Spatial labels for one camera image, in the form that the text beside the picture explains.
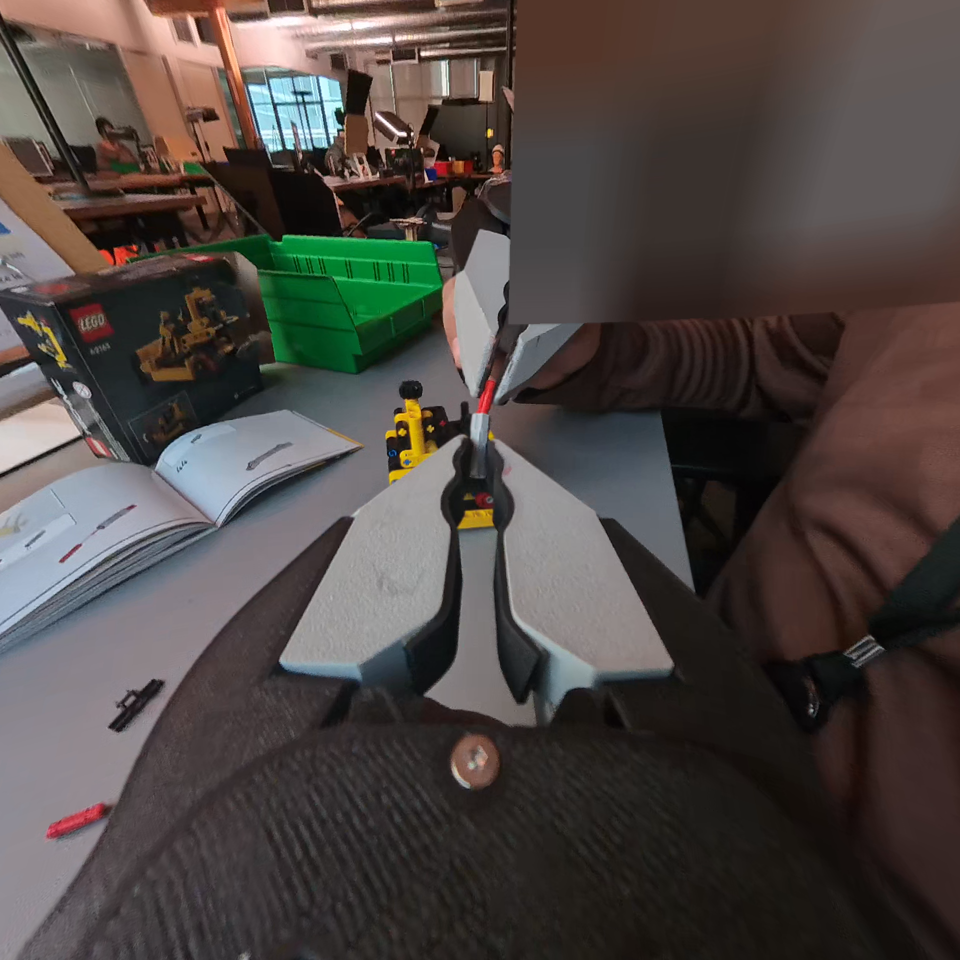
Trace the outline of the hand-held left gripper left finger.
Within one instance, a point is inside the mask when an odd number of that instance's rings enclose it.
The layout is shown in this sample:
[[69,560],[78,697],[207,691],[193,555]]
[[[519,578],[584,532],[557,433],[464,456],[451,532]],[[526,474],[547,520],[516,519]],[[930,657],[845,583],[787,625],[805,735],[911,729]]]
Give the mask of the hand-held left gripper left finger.
[[457,519],[470,442],[444,445],[350,518],[283,649],[288,673],[425,694],[457,654]]

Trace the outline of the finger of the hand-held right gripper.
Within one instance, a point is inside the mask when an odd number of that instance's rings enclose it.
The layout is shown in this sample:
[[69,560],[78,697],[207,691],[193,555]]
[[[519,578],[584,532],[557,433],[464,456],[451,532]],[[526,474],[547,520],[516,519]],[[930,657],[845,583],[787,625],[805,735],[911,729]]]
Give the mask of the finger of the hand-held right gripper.
[[461,372],[474,399],[481,397],[498,351],[500,312],[510,278],[510,239],[480,229],[465,266],[457,274],[453,310]]
[[503,405],[509,402],[581,328],[581,323],[526,325],[507,350],[493,404]]

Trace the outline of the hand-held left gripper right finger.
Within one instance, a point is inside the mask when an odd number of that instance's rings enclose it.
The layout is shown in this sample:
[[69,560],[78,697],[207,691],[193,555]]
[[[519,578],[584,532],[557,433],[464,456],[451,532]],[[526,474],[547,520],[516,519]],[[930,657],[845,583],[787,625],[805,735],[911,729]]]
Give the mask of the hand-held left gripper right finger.
[[669,677],[674,659],[596,511],[502,441],[486,456],[497,654],[513,699],[546,726],[571,691]]

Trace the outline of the yellow lego model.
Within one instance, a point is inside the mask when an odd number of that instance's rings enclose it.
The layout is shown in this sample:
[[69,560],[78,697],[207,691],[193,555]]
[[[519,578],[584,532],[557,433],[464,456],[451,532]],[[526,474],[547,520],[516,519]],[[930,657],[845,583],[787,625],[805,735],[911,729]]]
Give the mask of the yellow lego model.
[[[472,411],[461,403],[459,417],[451,418],[444,406],[425,405],[420,381],[403,380],[398,387],[401,405],[393,411],[393,426],[385,435],[389,482],[395,483],[411,473],[443,446],[470,438]],[[495,498],[487,479],[470,476],[472,455],[464,457],[459,490],[454,497],[453,514],[458,528],[491,530],[495,526]]]

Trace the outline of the person's right forearm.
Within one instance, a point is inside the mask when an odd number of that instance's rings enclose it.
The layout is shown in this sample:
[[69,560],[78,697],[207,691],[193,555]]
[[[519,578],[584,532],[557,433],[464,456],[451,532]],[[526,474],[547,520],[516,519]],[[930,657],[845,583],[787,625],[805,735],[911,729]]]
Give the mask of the person's right forearm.
[[591,323],[515,401],[803,424],[826,385],[846,319],[825,313]]

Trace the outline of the lego instruction booklet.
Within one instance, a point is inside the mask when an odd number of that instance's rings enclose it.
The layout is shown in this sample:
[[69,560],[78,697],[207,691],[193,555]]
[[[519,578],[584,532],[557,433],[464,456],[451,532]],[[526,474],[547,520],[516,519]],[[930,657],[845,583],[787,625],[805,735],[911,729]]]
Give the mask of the lego instruction booklet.
[[361,450],[279,410],[198,427],[154,466],[107,462],[2,512],[1,649],[220,529],[275,486]]

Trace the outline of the black lego pin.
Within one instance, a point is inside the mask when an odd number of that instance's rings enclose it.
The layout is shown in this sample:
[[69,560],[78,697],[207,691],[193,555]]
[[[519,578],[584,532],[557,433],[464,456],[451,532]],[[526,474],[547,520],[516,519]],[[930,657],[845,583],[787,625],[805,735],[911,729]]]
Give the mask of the black lego pin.
[[165,680],[151,678],[138,689],[126,690],[115,702],[116,713],[107,728],[116,734],[124,732],[164,690]]

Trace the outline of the red lego pin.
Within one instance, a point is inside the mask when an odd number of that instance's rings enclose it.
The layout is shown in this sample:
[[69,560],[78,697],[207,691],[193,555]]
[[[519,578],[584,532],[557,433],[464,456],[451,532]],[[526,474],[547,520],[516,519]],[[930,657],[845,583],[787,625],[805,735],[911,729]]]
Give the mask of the red lego pin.
[[105,820],[112,812],[112,809],[113,805],[111,803],[101,801],[72,812],[50,823],[46,829],[45,838],[48,841],[54,841],[72,834],[77,834]]

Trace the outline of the person's right hand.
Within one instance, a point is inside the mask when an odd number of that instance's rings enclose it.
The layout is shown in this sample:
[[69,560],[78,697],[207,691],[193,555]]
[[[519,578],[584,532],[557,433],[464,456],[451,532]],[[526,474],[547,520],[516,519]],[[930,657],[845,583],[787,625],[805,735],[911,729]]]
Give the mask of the person's right hand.
[[460,341],[454,304],[455,286],[458,279],[459,277],[457,275],[453,275],[443,284],[441,292],[441,320],[453,363],[456,369],[462,373]]

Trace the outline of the black computer monitor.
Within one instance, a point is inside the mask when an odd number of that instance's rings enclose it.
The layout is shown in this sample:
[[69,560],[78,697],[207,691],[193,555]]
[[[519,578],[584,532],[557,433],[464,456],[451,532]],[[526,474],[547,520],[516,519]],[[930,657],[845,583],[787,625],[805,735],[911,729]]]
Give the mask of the black computer monitor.
[[436,159],[474,161],[478,168],[488,169],[494,147],[509,147],[511,121],[510,107],[503,98],[495,102],[441,100],[429,131],[429,138],[437,144]]

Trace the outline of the green storage bin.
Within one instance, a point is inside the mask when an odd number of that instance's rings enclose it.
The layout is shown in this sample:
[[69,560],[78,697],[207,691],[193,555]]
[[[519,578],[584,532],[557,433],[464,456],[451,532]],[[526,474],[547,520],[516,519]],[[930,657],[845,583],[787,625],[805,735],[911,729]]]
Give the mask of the green storage bin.
[[442,277],[429,242],[266,234],[176,249],[245,258],[253,329],[269,334],[266,360],[359,374],[431,327]]

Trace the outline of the black office chair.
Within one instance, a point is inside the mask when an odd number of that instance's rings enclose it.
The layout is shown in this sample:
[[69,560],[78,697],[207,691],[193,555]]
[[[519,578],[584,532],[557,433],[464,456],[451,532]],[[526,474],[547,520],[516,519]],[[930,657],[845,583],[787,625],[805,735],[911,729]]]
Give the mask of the black office chair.
[[270,236],[341,237],[344,233],[338,200],[318,174],[271,169],[267,173],[276,207]]

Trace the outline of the wooden pillar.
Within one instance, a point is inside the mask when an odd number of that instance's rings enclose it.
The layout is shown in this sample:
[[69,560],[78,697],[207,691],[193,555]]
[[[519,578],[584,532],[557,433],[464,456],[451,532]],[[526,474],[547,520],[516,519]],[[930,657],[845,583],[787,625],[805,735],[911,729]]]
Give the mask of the wooden pillar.
[[241,127],[242,139],[248,150],[261,147],[258,128],[253,114],[241,65],[234,47],[231,21],[224,2],[209,1],[208,18],[214,40],[221,54],[227,85]]

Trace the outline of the person's brown jacket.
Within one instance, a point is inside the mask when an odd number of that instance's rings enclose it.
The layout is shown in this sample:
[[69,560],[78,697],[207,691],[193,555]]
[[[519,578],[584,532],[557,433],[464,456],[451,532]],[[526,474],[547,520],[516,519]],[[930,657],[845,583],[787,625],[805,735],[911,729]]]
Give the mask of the person's brown jacket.
[[[958,302],[847,311],[804,443],[706,603],[762,662],[843,651],[958,520]],[[931,958],[958,958],[958,630],[882,654],[813,755]]]

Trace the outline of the wooden desk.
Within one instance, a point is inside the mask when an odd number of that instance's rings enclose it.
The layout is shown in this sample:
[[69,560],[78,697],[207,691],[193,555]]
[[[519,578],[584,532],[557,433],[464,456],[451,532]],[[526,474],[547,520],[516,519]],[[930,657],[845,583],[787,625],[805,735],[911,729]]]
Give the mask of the wooden desk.
[[190,193],[91,196],[67,193],[63,196],[53,194],[51,199],[77,225],[129,221],[143,223],[165,234],[185,229],[181,215],[186,211],[207,211],[203,198]]

